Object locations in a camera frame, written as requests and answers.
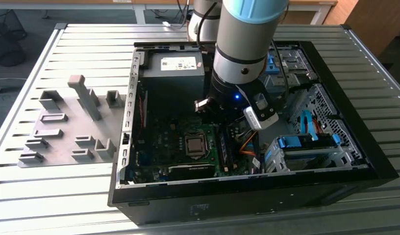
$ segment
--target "metal table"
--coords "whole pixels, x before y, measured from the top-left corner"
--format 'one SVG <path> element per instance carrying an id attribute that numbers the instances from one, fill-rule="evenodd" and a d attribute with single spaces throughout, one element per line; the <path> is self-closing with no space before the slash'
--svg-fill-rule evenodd
<path id="1" fill-rule="evenodd" d="M 281 26 L 278 40 L 311 40 L 400 173 L 400 86 L 351 30 Z M 111 164 L 22 169 L 16 166 L 46 89 L 70 89 L 71 74 L 98 94 L 127 90 L 135 41 L 186 41 L 162 25 L 70 24 L 58 27 L 0 129 L 0 232 L 14 234 L 400 234 L 400 178 L 313 209 L 139 228 L 107 206 Z"/>

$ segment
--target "motherboard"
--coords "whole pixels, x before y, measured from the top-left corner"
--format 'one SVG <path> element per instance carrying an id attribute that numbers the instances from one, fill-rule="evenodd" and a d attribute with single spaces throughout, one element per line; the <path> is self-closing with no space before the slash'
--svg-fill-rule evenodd
<path id="1" fill-rule="evenodd" d="M 239 154 L 246 125 L 203 124 L 201 117 L 155 119 L 139 138 L 130 177 L 136 183 L 250 174 L 250 158 Z"/>

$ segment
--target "white label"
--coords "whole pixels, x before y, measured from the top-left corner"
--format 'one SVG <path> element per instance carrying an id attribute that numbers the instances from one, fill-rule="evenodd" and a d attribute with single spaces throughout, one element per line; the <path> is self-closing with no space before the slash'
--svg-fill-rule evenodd
<path id="1" fill-rule="evenodd" d="M 254 160 L 253 160 L 253 164 L 255 165 L 255 167 L 258 168 L 258 169 L 261 169 L 261 161 L 257 159 L 257 158 L 254 158 Z"/>
<path id="2" fill-rule="evenodd" d="M 162 59 L 162 71 L 197 70 L 195 57 L 166 57 Z"/>

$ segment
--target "cable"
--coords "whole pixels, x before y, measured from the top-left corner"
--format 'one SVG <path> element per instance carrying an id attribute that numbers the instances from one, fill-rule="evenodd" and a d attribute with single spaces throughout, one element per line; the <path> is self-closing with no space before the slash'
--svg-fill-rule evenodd
<path id="1" fill-rule="evenodd" d="M 253 135 L 250 136 L 249 140 L 247 140 L 246 143 L 243 144 L 243 146 L 242 146 L 239 152 L 242 152 L 242 151 L 245 150 L 245 148 L 246 148 L 249 142 L 251 141 L 253 137 L 254 137 L 257 134 L 258 134 L 258 131 L 255 131 L 255 132 L 253 133 Z"/>
<path id="2" fill-rule="evenodd" d="M 185 12 L 183 12 L 183 10 L 182 10 L 181 0 L 177 0 L 177 3 L 179 4 L 179 9 L 181 9 L 182 14 L 185 14 Z"/>
<path id="3" fill-rule="evenodd" d="M 283 17 L 283 20 L 282 20 L 281 24 L 283 24 L 283 22 L 286 20 L 286 17 L 287 17 L 287 13 L 290 13 L 290 5 L 291 5 L 291 3 L 287 4 L 286 14 L 285 14 L 285 17 Z"/>
<path id="4" fill-rule="evenodd" d="M 247 155 L 251 155 L 251 156 L 255 156 L 255 153 L 254 153 L 254 152 L 250 152 L 250 151 L 242 151 L 241 153 L 247 154 Z"/>
<path id="5" fill-rule="evenodd" d="M 273 47 L 274 47 L 274 50 L 278 54 L 278 57 L 279 57 L 279 62 L 281 62 L 281 70 L 282 70 L 282 74 L 283 74 L 283 80 L 285 80 L 285 100 L 287 100 L 287 97 L 290 96 L 290 83 L 289 83 L 289 80 L 287 80 L 287 76 L 286 76 L 286 72 L 285 72 L 285 68 L 283 68 L 283 61 L 282 61 L 282 57 L 281 57 L 281 53 L 279 53 L 279 49 L 277 47 L 277 42 L 271 41 L 271 44 L 273 44 Z"/>
<path id="6" fill-rule="evenodd" d="M 10 78 L 0 78 L 0 80 L 27 80 L 27 78 L 10 77 Z"/>
<path id="7" fill-rule="evenodd" d="M 190 0 L 187 0 L 187 3 L 186 3 L 186 14 L 185 14 L 185 20 L 182 22 L 182 26 L 179 27 L 179 29 L 182 29 L 185 27 L 185 24 L 186 24 L 186 21 L 187 21 L 187 15 L 189 15 L 189 9 L 190 9 Z"/>
<path id="8" fill-rule="evenodd" d="M 213 12 L 213 10 L 214 10 L 217 4 L 218 4 L 217 2 L 213 4 L 211 8 L 207 10 L 206 14 L 203 15 L 202 20 L 201 20 L 201 23 L 199 23 L 199 27 L 198 27 L 198 39 L 197 39 L 198 47 L 199 47 L 199 48 L 201 48 L 201 31 L 202 31 L 203 23 L 205 23 L 206 17 L 207 17 L 209 14 Z"/>
<path id="9" fill-rule="evenodd" d="M 159 15 L 159 14 L 155 12 L 155 10 L 150 10 L 150 11 L 153 11 L 154 14 L 155 14 L 159 18 L 165 18 L 162 15 Z"/>
<path id="10" fill-rule="evenodd" d="M 243 133 L 239 134 L 239 136 L 237 137 L 238 139 L 243 138 L 246 135 L 249 135 L 253 132 L 253 129 L 245 131 Z"/>

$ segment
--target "black cable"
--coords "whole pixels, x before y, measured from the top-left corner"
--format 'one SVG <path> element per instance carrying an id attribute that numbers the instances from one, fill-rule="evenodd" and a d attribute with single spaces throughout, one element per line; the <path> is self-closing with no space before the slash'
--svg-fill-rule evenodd
<path id="1" fill-rule="evenodd" d="M 239 134 L 238 138 L 243 138 L 245 136 L 247 136 L 250 133 L 253 132 L 253 129 L 245 131 L 243 133 Z"/>
<path id="2" fill-rule="evenodd" d="M 198 47 L 201 48 L 201 32 L 202 32 L 202 27 L 203 27 L 203 23 L 205 23 L 205 20 L 206 20 L 206 17 L 209 16 L 209 14 L 213 12 L 215 6 L 217 6 L 217 2 L 213 4 L 211 8 L 207 10 L 206 14 L 203 15 L 202 17 L 202 20 L 201 20 L 201 23 L 199 23 L 199 27 L 198 27 Z"/>
<path id="3" fill-rule="evenodd" d="M 283 24 L 283 22 L 285 22 L 285 20 L 286 20 L 287 13 L 290 13 L 290 5 L 291 5 L 291 3 L 287 4 L 286 14 L 285 14 L 283 20 L 282 20 L 282 22 L 281 22 L 282 24 Z"/>
<path id="4" fill-rule="evenodd" d="M 174 19 L 170 21 L 170 23 L 173 24 L 174 23 L 174 21 L 175 21 L 175 19 L 179 17 L 179 14 L 182 13 L 182 17 L 185 16 L 185 11 L 186 11 L 186 7 L 187 7 L 187 5 L 185 5 L 185 8 L 182 9 L 182 6 L 181 6 L 181 0 L 178 0 L 178 3 L 179 3 L 179 12 L 177 13 L 177 15 L 175 15 L 175 17 L 174 17 Z"/>
<path id="5" fill-rule="evenodd" d="M 281 70 L 282 70 L 282 74 L 283 74 L 283 80 L 285 80 L 285 100 L 287 100 L 287 97 L 290 96 L 290 83 L 287 80 L 287 76 L 286 76 L 286 72 L 285 72 L 285 68 L 283 68 L 283 61 L 282 61 L 282 57 L 281 57 L 281 53 L 279 53 L 279 49 L 277 47 L 277 42 L 273 40 L 271 41 L 273 44 L 273 48 L 278 54 L 278 58 L 279 58 L 279 62 L 281 62 Z"/>
<path id="6" fill-rule="evenodd" d="M 165 18 L 162 15 L 159 15 L 159 14 L 155 12 L 155 10 L 150 10 L 150 11 L 153 11 L 154 14 L 158 15 L 159 18 Z"/>
<path id="7" fill-rule="evenodd" d="M 179 4 L 179 9 L 181 9 L 182 14 L 185 14 L 185 12 L 183 12 L 183 10 L 182 10 L 181 0 L 177 0 L 177 3 Z"/>
<path id="8" fill-rule="evenodd" d="M 185 20 L 183 20 L 183 23 L 182 23 L 182 26 L 179 27 L 179 29 L 185 27 L 185 24 L 186 24 L 186 21 L 187 21 L 187 15 L 189 15 L 189 9 L 190 9 L 190 0 L 187 0 L 186 6 L 187 6 L 187 8 L 186 8 Z"/>

